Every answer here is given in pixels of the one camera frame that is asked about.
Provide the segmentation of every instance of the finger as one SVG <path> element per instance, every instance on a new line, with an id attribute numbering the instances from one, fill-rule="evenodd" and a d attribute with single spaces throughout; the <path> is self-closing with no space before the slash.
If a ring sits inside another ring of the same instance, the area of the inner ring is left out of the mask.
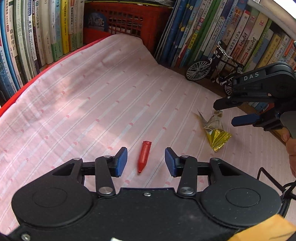
<path id="1" fill-rule="evenodd" d="M 286 148 L 289 155 L 296 155 L 296 139 L 290 138 L 286 142 Z"/>
<path id="2" fill-rule="evenodd" d="M 292 169 L 291 166 L 290 166 L 290 169 L 291 169 L 292 175 L 293 175 L 294 177 L 296 177 L 296 172 Z"/>
<path id="3" fill-rule="evenodd" d="M 283 128 L 282 129 L 282 133 L 281 133 L 281 139 L 284 141 L 284 142 L 287 142 L 287 140 L 289 140 L 290 138 L 290 132 L 287 128 Z"/>
<path id="4" fill-rule="evenodd" d="M 295 173 L 296 172 L 296 156 L 290 155 L 289 163 L 290 163 L 292 173 L 293 172 Z"/>

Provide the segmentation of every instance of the bicycle model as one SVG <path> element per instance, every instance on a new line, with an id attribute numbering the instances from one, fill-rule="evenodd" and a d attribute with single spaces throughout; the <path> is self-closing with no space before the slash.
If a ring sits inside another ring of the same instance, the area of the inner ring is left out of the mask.
<path id="1" fill-rule="evenodd" d="M 210 77 L 217 71 L 217 77 L 211 78 L 211 81 L 224 86 L 225 93 L 229 96 L 232 93 L 232 78 L 238 74 L 242 74 L 243 65 L 234 60 L 231 56 L 228 56 L 225 50 L 220 46 L 221 42 L 217 44 L 218 50 L 214 51 L 214 57 L 206 60 L 195 61 L 186 71 L 185 77 L 189 81 L 197 82 L 203 78 Z M 223 62 L 229 65 L 232 71 L 226 75 L 222 76 L 217 66 L 219 62 Z"/>

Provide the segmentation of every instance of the striped sheet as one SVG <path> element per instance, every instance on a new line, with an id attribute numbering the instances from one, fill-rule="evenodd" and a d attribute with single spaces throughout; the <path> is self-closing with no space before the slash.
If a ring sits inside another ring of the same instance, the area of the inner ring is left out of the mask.
<path id="1" fill-rule="evenodd" d="M 217 153 L 196 117 L 211 116 L 218 96 L 158 65 L 139 38 L 117 34 L 64 59 L 41 75 L 0 118 L 0 232 L 18 224 L 11 209 L 16 190 L 73 157 L 94 161 L 125 146 L 128 162 L 120 187 L 177 187 L 164 163 L 164 150 L 200 161 L 219 157 L 257 175 L 265 167 L 281 184 L 293 181 L 288 155 L 260 128 L 232 127 L 242 115 L 225 110 L 223 124 L 232 138 Z M 141 174 L 136 162 L 144 140 L 152 141 Z M 207 186 L 198 178 L 198 189 Z M 262 181 L 270 184 L 266 178 Z M 86 187 L 95 190 L 94 177 Z M 296 223 L 296 205 L 287 219 Z"/>

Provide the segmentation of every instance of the gold foil wrapper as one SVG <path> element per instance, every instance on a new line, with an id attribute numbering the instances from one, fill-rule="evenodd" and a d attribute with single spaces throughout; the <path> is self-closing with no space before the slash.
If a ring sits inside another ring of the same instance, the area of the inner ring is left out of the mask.
<path id="1" fill-rule="evenodd" d="M 222 111 L 214 111 L 212 117 L 206 121 L 200 112 L 199 116 L 205 129 L 207 138 L 209 139 L 211 148 L 218 151 L 232 136 L 230 133 L 223 130 L 221 123 Z"/>

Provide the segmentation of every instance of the book spine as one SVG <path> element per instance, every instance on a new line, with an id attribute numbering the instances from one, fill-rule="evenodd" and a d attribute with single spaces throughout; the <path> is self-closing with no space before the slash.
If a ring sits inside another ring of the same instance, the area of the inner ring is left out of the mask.
<path id="1" fill-rule="evenodd" d="M 83 46 L 83 13 L 84 13 L 84 0 L 78 1 L 78 21 L 77 21 L 77 48 Z"/>
<path id="2" fill-rule="evenodd" d="M 240 53 L 244 47 L 244 44 L 246 43 L 246 41 L 247 41 L 247 39 L 254 27 L 254 24 L 255 24 L 255 21 L 256 21 L 258 15 L 259 15 L 259 11 L 255 8 L 253 8 L 251 11 L 251 15 L 249 17 L 249 20 L 244 28 L 244 31 L 243 31 L 239 41 L 237 42 L 235 49 L 232 52 L 231 57 L 233 57 L 235 60 L 240 55 Z"/>
<path id="3" fill-rule="evenodd" d="M 6 25 L 6 38 L 8 40 L 9 46 L 9 54 L 11 58 L 11 62 L 13 65 L 13 69 L 15 72 L 15 76 L 17 78 L 17 82 L 20 88 L 23 87 L 24 76 L 22 74 L 22 69 L 20 66 L 20 61 L 17 55 L 17 47 L 15 46 L 15 34 L 13 27 L 13 0 L 5 1 L 5 25 Z"/>
<path id="4" fill-rule="evenodd" d="M 200 20 L 199 20 L 199 22 L 197 24 L 196 30 L 194 31 L 194 33 L 192 35 L 192 38 L 191 38 L 191 40 L 190 40 L 190 42 L 188 44 L 188 47 L 186 49 L 186 52 L 185 52 L 185 54 L 183 56 L 183 59 L 182 59 L 181 64 L 180 64 L 181 66 L 185 66 L 186 63 L 187 63 L 187 58 L 188 58 L 188 56 L 190 54 L 190 51 L 191 51 L 191 49 L 192 49 L 192 47 L 193 47 L 193 45 L 195 43 L 195 40 L 196 40 L 196 38 L 198 36 L 198 33 L 201 30 L 201 26 L 202 26 L 202 24 L 203 24 L 203 22 L 204 22 L 204 20 L 205 20 L 205 18 L 207 16 L 207 13 L 210 10 L 210 7 L 211 7 L 212 3 L 213 3 L 213 0 L 209 0 L 207 2 L 207 5 L 205 6 L 205 9 L 204 9 L 204 11 L 202 13 L 202 16 L 201 16 L 201 18 L 200 18 Z"/>
<path id="5" fill-rule="evenodd" d="M 16 74 L 15 74 L 15 71 L 13 69 L 13 65 L 12 65 L 12 59 L 10 57 L 10 53 L 9 53 L 9 46 L 8 46 L 8 41 L 7 41 L 7 38 L 6 38 L 6 28 L 7 28 L 7 25 L 5 23 L 5 6 L 6 6 L 6 2 L 5 0 L 1 0 L 0 1 L 0 10 L 1 10 L 1 14 L 0 14 L 0 27 L 1 27 L 1 43 L 3 45 L 3 53 L 5 54 L 6 56 L 6 61 L 7 61 L 7 65 L 8 65 L 8 70 L 11 74 L 11 77 L 12 77 L 12 80 L 13 80 L 13 83 L 14 83 L 14 86 L 16 88 L 16 90 L 18 91 L 20 89 L 19 87 L 19 84 L 18 84 L 18 81 L 17 81 L 17 77 L 16 77 Z"/>
<path id="6" fill-rule="evenodd" d="M 25 46 L 24 46 L 24 40 L 22 35 L 21 0 L 14 1 L 13 11 L 14 11 L 13 22 L 16 30 L 16 35 L 15 35 L 16 47 L 19 53 L 19 58 L 22 66 L 22 71 L 24 73 L 24 78 L 26 81 L 30 81 L 32 78 L 32 73 L 30 72 L 30 68 L 28 65 Z"/>
<path id="7" fill-rule="evenodd" d="M 197 56 L 197 53 L 202 45 L 202 40 L 203 39 L 206 39 L 206 34 L 212 24 L 212 21 L 214 18 L 215 18 L 215 14 L 217 12 L 217 9 L 220 5 L 220 2 L 221 0 L 216 0 L 216 1 L 213 1 L 212 5 L 211 5 L 211 8 L 205 18 L 205 23 L 203 24 L 200 32 L 198 33 L 198 36 L 197 36 L 197 39 L 195 40 L 195 43 L 192 47 L 193 51 L 191 51 L 191 54 L 190 54 L 190 58 L 189 58 L 189 61 L 187 63 L 192 63 L 193 61 L 196 60 L 196 58 L 198 57 Z"/>
<path id="8" fill-rule="evenodd" d="M 7 73 L 1 57 L 0 57 L 0 89 L 2 89 L 3 95 L 6 101 L 14 95 L 14 91 L 8 80 Z"/>
<path id="9" fill-rule="evenodd" d="M 57 37 L 57 56 L 63 55 L 62 33 L 61 33 L 61 0 L 55 0 L 55 30 Z"/>
<path id="10" fill-rule="evenodd" d="M 229 11 L 229 13 L 228 13 L 228 15 L 227 15 L 227 18 L 226 18 L 226 20 L 225 20 L 225 22 L 224 22 L 224 25 L 223 25 L 223 27 L 222 27 L 222 29 L 221 29 L 219 35 L 218 35 L 218 38 L 217 38 L 217 40 L 216 40 L 216 42 L 215 42 L 215 44 L 214 44 L 214 46 L 213 46 L 213 48 L 212 48 L 212 50 L 211 50 L 209 56 L 208 56 L 208 58 L 212 58 L 212 56 L 213 56 L 213 54 L 214 54 L 214 51 L 215 51 L 216 48 L 217 48 L 217 43 L 222 39 L 222 37 L 223 37 L 223 35 L 224 35 L 225 31 L 226 31 L 226 28 L 227 28 L 227 26 L 228 26 L 230 20 L 232 19 L 232 16 L 233 16 L 233 14 L 234 14 L 234 8 L 235 8 L 235 6 L 237 5 L 237 3 L 238 3 L 238 0 L 234 0 L 233 4 L 232 4 L 232 6 L 231 6 L 231 9 L 230 9 L 230 11 Z"/>
<path id="11" fill-rule="evenodd" d="M 33 1 L 28 1 L 28 29 L 29 29 L 29 40 L 30 40 L 30 49 L 31 49 L 31 56 L 34 62 L 34 66 L 36 69 L 36 73 L 39 74 L 39 63 L 37 60 L 36 48 L 35 48 L 35 41 L 34 41 L 34 31 L 33 31 Z"/>
<path id="12" fill-rule="evenodd" d="M 77 9 L 78 9 L 78 0 L 74 0 L 74 26 L 73 26 L 73 31 L 74 31 L 74 46 L 75 49 L 77 49 Z"/>
<path id="13" fill-rule="evenodd" d="M 230 23 L 228 24 L 226 31 L 221 39 L 222 43 L 227 46 L 229 44 L 230 39 L 232 38 L 232 35 L 242 17 L 242 14 L 244 13 L 244 9 L 246 8 L 247 0 L 240 0 L 238 1 L 237 5 L 234 9 L 234 14 L 230 20 Z"/>
<path id="14" fill-rule="evenodd" d="M 52 55 L 54 58 L 54 61 L 57 61 L 59 59 L 58 56 L 58 44 L 57 44 L 57 32 L 56 32 L 56 10 L 55 10 L 55 0 L 50 0 L 49 5 L 49 22 L 50 22 L 50 40 L 52 43 Z"/>
<path id="15" fill-rule="evenodd" d="M 183 36 L 183 33 L 184 33 L 184 30 L 185 30 L 185 27 L 188 23 L 188 20 L 190 18 L 190 15 L 191 15 L 191 12 L 192 12 L 192 9 L 193 9 L 193 5 L 195 4 L 196 0 L 189 0 L 189 3 L 186 5 L 186 10 L 185 10 L 185 13 L 184 13 L 184 16 L 183 16 L 183 19 L 179 25 L 179 29 L 176 33 L 176 37 L 175 37 L 175 40 L 172 44 L 172 47 L 171 47 L 171 50 L 168 54 L 168 65 L 172 65 L 173 64 L 173 60 L 174 60 L 174 57 L 175 57 L 175 54 L 177 52 L 177 49 L 178 49 L 178 46 L 179 46 L 179 43 L 181 41 L 181 38 Z"/>
<path id="16" fill-rule="evenodd" d="M 162 55 L 160 57 L 160 62 L 163 64 L 166 63 L 168 60 L 168 55 L 171 50 L 171 46 L 173 44 L 176 33 L 178 31 L 179 24 L 182 20 L 182 16 L 185 11 L 186 5 L 187 5 L 187 0 L 180 0 L 179 7 L 176 10 L 177 11 L 176 16 L 173 20 L 172 26 L 171 26 L 169 34 L 168 34 L 167 41 L 165 43 Z"/>
<path id="17" fill-rule="evenodd" d="M 293 53 L 290 61 L 288 62 L 288 65 L 290 65 L 292 69 L 296 68 L 296 60 L 295 60 L 295 58 L 296 58 L 296 51 Z"/>
<path id="18" fill-rule="evenodd" d="M 38 49 L 38 43 L 37 43 L 37 34 L 36 34 L 36 23 L 35 23 L 35 1 L 32 0 L 32 27 L 33 27 L 33 36 L 34 36 L 34 46 L 35 46 L 35 51 L 36 51 L 36 56 L 37 56 L 37 61 L 38 61 L 38 66 L 41 67 L 41 59 L 39 55 L 39 49 Z"/>
<path id="19" fill-rule="evenodd" d="M 245 65 L 246 62 L 249 60 L 249 57 L 252 54 L 267 22 L 268 22 L 268 17 L 266 17 L 264 14 L 260 13 L 258 15 L 258 18 L 257 18 L 255 24 L 254 24 L 251 34 L 248 37 L 248 40 L 244 46 L 243 51 L 241 52 L 241 54 L 237 58 L 237 61 L 239 63 Z"/>
<path id="20" fill-rule="evenodd" d="M 16 89 L 15 84 L 13 82 L 13 79 L 12 79 L 12 76 L 11 76 L 11 73 L 10 73 L 10 70 L 9 70 L 9 67 L 8 67 L 8 63 L 7 63 L 7 60 L 6 60 L 4 48 L 3 48 L 3 45 L 2 45 L 1 31 L 0 31 L 0 54 L 1 54 L 3 67 L 4 67 L 4 70 L 5 70 L 5 73 L 2 74 L 5 77 L 3 80 L 7 81 L 9 83 L 10 87 L 8 88 L 8 91 L 9 91 L 9 93 L 11 93 L 11 96 L 13 96 L 13 94 L 15 94 L 17 92 L 17 89 Z"/>
<path id="21" fill-rule="evenodd" d="M 286 45 L 289 43 L 290 37 L 285 34 L 284 38 L 282 39 L 281 43 L 277 47 L 276 51 L 274 52 L 273 56 L 271 57 L 270 61 L 268 64 L 272 64 L 278 61 L 280 58 L 281 54 L 283 53 Z"/>
<path id="22" fill-rule="evenodd" d="M 244 13 L 242 14 L 242 17 L 234 31 L 233 37 L 231 38 L 231 40 L 229 41 L 229 44 L 226 48 L 226 53 L 227 55 L 231 55 L 232 51 L 234 50 L 234 47 L 237 43 L 237 41 L 239 40 L 242 31 L 244 30 L 244 27 L 246 26 L 248 19 L 250 17 L 250 12 L 248 10 L 244 10 Z M 227 61 L 227 57 L 223 56 L 222 60 Z M 224 62 L 220 62 L 217 66 L 218 70 L 221 71 L 225 66 Z"/>
<path id="23" fill-rule="evenodd" d="M 42 40 L 42 31 L 41 31 L 41 11 L 40 11 L 40 4 L 41 2 L 39 0 L 34 1 L 34 21 L 35 21 L 35 32 L 36 32 L 36 42 L 37 46 L 36 49 L 38 49 L 39 58 L 40 58 L 40 67 L 44 66 L 46 64 L 45 61 L 45 54 L 44 54 L 44 48 L 43 48 L 43 40 Z"/>
<path id="24" fill-rule="evenodd" d="M 253 58 L 254 58 L 255 54 L 258 52 L 259 48 L 262 47 L 263 40 L 265 39 L 265 36 L 268 33 L 268 30 L 269 30 L 269 27 L 270 27 L 271 23 L 272 23 L 272 20 L 269 19 L 267 21 L 267 24 L 265 25 L 265 28 L 264 28 L 264 30 L 263 30 L 263 32 L 261 34 L 260 39 L 258 40 L 258 43 L 257 43 L 256 47 L 253 50 L 253 53 L 250 55 L 249 60 L 247 61 L 245 67 L 243 68 L 243 72 L 245 72 L 245 70 L 249 67 L 249 64 L 253 61 Z"/>
<path id="25" fill-rule="evenodd" d="M 197 53 L 197 55 L 200 55 L 199 58 L 201 58 L 201 55 L 203 55 L 203 53 L 204 53 L 204 51 L 205 51 L 205 49 L 206 49 L 212 35 L 213 35 L 214 30 L 217 27 L 218 21 L 219 21 L 219 19 L 221 17 L 221 14 L 222 14 L 223 9 L 224 9 L 224 7 L 226 5 L 226 2 L 227 2 L 227 0 L 221 0 L 221 2 L 220 2 L 220 5 L 218 7 L 218 10 L 216 11 L 215 17 L 213 18 L 211 26 L 209 27 L 209 30 L 208 30 L 208 32 L 206 34 L 207 38 L 204 39 L 204 41 L 202 43 L 202 47 L 200 48 L 199 52 Z"/>
<path id="26" fill-rule="evenodd" d="M 284 52 L 282 53 L 282 56 L 279 58 L 278 61 L 288 63 L 290 61 L 294 51 L 295 51 L 294 40 L 291 39 L 289 44 L 287 44 L 286 49 L 284 50 Z"/>
<path id="27" fill-rule="evenodd" d="M 259 63 L 261 57 L 263 56 L 267 46 L 272 38 L 273 31 L 271 29 L 267 30 L 267 33 L 264 36 L 263 41 L 257 43 L 258 49 L 254 50 L 251 58 L 248 60 L 246 66 L 243 69 L 243 72 L 252 71 L 255 69 L 256 65 Z"/>
<path id="28" fill-rule="evenodd" d="M 188 20 L 188 23 L 187 23 L 187 25 L 186 25 L 186 28 L 185 28 L 184 33 L 183 33 L 183 35 L 182 35 L 182 38 L 181 38 L 181 40 L 180 40 L 180 43 L 179 43 L 178 49 L 177 49 L 177 51 L 176 51 L 175 57 L 174 57 L 174 59 L 173 59 L 173 62 L 172 62 L 171 67 L 175 67 L 175 65 L 176 65 L 176 63 L 177 63 L 177 60 L 178 60 L 179 55 L 180 55 L 180 53 L 181 53 L 182 47 L 183 47 L 183 45 L 185 45 L 185 40 L 186 40 L 186 38 L 187 38 L 187 35 L 188 35 L 189 31 L 191 30 L 191 27 L 192 27 L 193 22 L 194 22 L 194 20 L 195 20 L 195 16 L 196 16 L 197 13 L 198 13 L 198 9 L 199 9 L 200 4 L 201 4 L 201 0 L 197 0 L 197 1 L 195 2 L 195 6 L 193 7 L 192 13 L 191 13 L 191 15 L 190 15 L 190 18 L 189 18 L 189 20 Z"/>
<path id="29" fill-rule="evenodd" d="M 50 35 L 49 9 L 51 0 L 41 0 L 41 31 L 44 44 L 45 61 L 50 64 L 54 61 L 52 54 L 52 42 Z"/>
<path id="30" fill-rule="evenodd" d="M 68 0 L 62 0 L 61 29 L 62 29 L 63 54 L 66 54 L 69 52 Z"/>
<path id="31" fill-rule="evenodd" d="M 203 0 L 202 1 L 201 5 L 199 7 L 198 13 L 197 13 L 197 15 L 196 15 L 196 17 L 194 19 L 194 24 L 191 26 L 191 29 L 189 30 L 189 33 L 188 33 L 188 35 L 187 35 L 187 37 L 185 39 L 185 44 L 183 44 L 183 46 L 182 46 L 182 49 L 180 51 L 180 54 L 178 56 L 178 60 L 177 60 L 177 63 L 176 63 L 176 66 L 178 66 L 180 68 L 182 67 L 181 62 L 183 60 L 183 57 L 184 57 L 185 52 L 187 50 L 187 47 L 188 47 L 188 45 L 189 45 L 189 43 L 191 41 L 191 38 L 192 38 L 195 30 L 197 29 L 199 20 L 200 20 L 202 14 L 203 14 L 203 11 L 204 11 L 208 1 L 209 0 Z"/>
<path id="32" fill-rule="evenodd" d="M 276 48 L 278 47 L 280 43 L 281 37 L 277 34 L 274 33 L 266 51 L 264 52 L 263 56 L 261 57 L 259 63 L 257 64 L 256 68 L 261 68 L 263 66 L 266 66 L 271 59 L 272 55 L 274 54 Z"/>
<path id="33" fill-rule="evenodd" d="M 74 0 L 69 0 L 69 12 L 68 12 L 68 31 L 69 31 L 69 49 L 75 50 L 74 42 Z"/>
<path id="34" fill-rule="evenodd" d="M 212 36 L 211 36 L 211 38 L 210 38 L 210 40 L 209 40 L 209 42 L 208 42 L 208 44 L 207 44 L 207 46 L 206 46 L 206 48 L 204 50 L 204 53 L 203 53 L 204 58 L 208 58 L 208 56 L 209 56 L 209 54 L 210 54 L 216 40 L 217 40 L 217 38 L 218 38 L 218 36 L 220 34 L 220 31 L 223 28 L 223 25 L 225 23 L 225 20 L 226 20 L 228 14 L 229 14 L 229 11 L 231 9 L 233 1 L 234 0 L 228 0 L 226 2 L 225 6 L 223 8 L 223 11 L 221 13 L 221 16 L 220 16 L 220 18 L 219 18 L 219 20 L 217 22 L 217 25 L 216 25 L 216 27 L 215 27 L 215 29 L 213 31 L 213 34 L 212 34 Z"/>

